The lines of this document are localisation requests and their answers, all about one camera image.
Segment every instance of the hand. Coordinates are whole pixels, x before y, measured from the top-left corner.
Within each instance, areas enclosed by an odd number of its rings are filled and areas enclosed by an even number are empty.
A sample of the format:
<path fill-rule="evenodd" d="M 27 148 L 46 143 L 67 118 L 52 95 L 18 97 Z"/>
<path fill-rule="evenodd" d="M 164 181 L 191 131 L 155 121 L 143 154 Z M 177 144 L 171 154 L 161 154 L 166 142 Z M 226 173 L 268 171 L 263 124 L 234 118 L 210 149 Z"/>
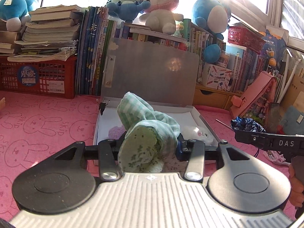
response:
<path fill-rule="evenodd" d="M 289 172 L 289 181 L 291 184 L 291 194 L 289 197 L 289 201 L 295 207 L 302 207 L 304 202 L 303 183 L 301 183 L 300 180 L 298 180 L 295 177 L 295 170 L 292 164 L 289 165 L 288 172 Z"/>

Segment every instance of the towel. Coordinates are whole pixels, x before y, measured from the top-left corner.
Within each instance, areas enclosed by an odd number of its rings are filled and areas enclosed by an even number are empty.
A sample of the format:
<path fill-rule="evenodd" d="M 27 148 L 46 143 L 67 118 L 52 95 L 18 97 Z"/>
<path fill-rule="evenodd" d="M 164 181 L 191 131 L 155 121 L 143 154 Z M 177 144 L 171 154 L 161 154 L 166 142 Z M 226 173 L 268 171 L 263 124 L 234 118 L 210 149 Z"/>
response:
<path fill-rule="evenodd" d="M 117 113 L 127 131 L 118 153 L 121 171 L 161 172 L 162 158 L 175 153 L 179 124 L 130 92 L 121 100 Z"/>
<path fill-rule="evenodd" d="M 286 159 L 284 158 L 284 156 L 282 154 L 279 154 L 276 151 L 267 151 L 267 152 L 263 152 L 263 155 L 270 160 L 272 163 L 276 164 L 276 165 L 285 165 L 285 166 L 289 166 L 290 163 L 286 162 Z"/>

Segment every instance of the white pipe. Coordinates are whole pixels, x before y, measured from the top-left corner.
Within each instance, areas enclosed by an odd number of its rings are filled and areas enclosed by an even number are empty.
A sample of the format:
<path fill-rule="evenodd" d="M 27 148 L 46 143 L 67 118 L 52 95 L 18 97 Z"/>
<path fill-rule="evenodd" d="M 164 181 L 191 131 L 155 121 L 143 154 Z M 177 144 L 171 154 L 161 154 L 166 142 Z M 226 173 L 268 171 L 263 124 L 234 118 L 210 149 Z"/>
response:
<path fill-rule="evenodd" d="M 288 87 L 289 87 L 289 85 L 290 85 L 290 83 L 291 83 L 293 77 L 294 77 L 295 71 L 297 70 L 297 66 L 299 65 L 300 62 L 301 62 L 301 59 L 298 59 L 298 60 L 295 62 L 295 65 L 294 65 L 294 67 L 293 67 L 293 69 L 292 69 L 291 75 L 290 75 L 290 77 L 289 77 L 289 79 L 288 79 L 288 81 L 287 81 L 287 84 L 286 84 L 286 86 L 285 86 L 285 88 L 284 88 L 284 90 L 283 90 L 283 93 L 281 94 L 281 96 L 280 96 L 279 99 L 278 99 L 278 103 L 280 103 L 280 102 L 282 101 L 282 99 L 283 99 L 283 97 L 284 97 L 284 95 L 285 95 L 285 93 L 286 93 L 286 91 L 287 91 L 287 89 L 288 89 Z"/>
<path fill-rule="evenodd" d="M 284 91 L 284 87 L 285 87 L 285 84 L 286 84 L 286 79 L 287 79 L 288 67 L 289 67 L 289 53 L 288 53 L 288 54 L 286 54 L 285 71 L 284 71 L 283 83 L 282 83 L 282 86 L 281 86 L 281 91 L 280 91 L 280 95 L 279 95 L 279 97 L 281 97 L 281 96 L 282 96 L 283 91 Z"/>

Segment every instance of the blue patterned fabric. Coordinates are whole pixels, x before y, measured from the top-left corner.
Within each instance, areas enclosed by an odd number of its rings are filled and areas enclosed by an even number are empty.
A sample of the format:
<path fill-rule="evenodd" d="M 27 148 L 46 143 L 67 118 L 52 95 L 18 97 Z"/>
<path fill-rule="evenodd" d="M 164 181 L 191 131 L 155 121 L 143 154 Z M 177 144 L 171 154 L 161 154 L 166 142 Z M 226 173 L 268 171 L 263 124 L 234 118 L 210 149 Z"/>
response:
<path fill-rule="evenodd" d="M 235 130 L 266 133 L 265 129 L 252 118 L 237 117 L 231 120 L 231 128 Z"/>

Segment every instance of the stack of books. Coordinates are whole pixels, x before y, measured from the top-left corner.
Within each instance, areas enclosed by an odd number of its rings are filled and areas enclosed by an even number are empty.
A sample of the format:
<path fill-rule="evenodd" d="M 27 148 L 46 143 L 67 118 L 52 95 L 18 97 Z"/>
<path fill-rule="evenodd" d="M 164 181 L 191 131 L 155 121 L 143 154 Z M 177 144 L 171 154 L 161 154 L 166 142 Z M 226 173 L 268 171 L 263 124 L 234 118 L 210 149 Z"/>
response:
<path fill-rule="evenodd" d="M 202 72 L 204 67 L 204 50 L 209 45 L 216 41 L 221 51 L 225 51 L 226 43 L 219 39 L 214 39 L 213 35 L 206 30 L 198 27 L 191 22 L 191 19 L 184 19 L 183 21 L 176 22 L 177 37 L 186 39 L 187 51 L 199 55 L 199 68 L 197 71 L 197 82 L 202 82 Z"/>
<path fill-rule="evenodd" d="M 107 19 L 105 7 L 89 7 L 82 24 L 76 67 L 75 94 L 99 96 L 108 44 L 111 38 L 154 43 L 177 50 L 187 50 L 186 40 L 151 31 L 144 25 Z"/>
<path fill-rule="evenodd" d="M 150 27 L 122 22 L 116 29 L 116 38 L 159 44 L 187 51 L 187 40 L 182 37 L 151 31 Z"/>
<path fill-rule="evenodd" d="M 0 20 L 0 31 L 7 31 L 5 21 Z"/>
<path fill-rule="evenodd" d="M 89 7 L 80 31 L 75 94 L 100 95 L 108 44 L 117 22 L 107 19 L 106 7 Z"/>
<path fill-rule="evenodd" d="M 80 25 L 85 9 L 77 5 L 43 7 L 31 11 L 21 40 L 21 51 L 9 61 L 29 62 L 66 60 L 76 52 Z"/>
<path fill-rule="evenodd" d="M 21 39 L 21 33 L 0 31 L 0 55 L 13 56 L 20 51 L 14 42 Z"/>
<path fill-rule="evenodd" d="M 232 70 L 227 89 L 230 92 L 242 93 L 246 91 L 259 74 L 267 69 L 266 59 L 247 47 L 227 44 L 226 53 L 230 54 L 227 68 Z"/>

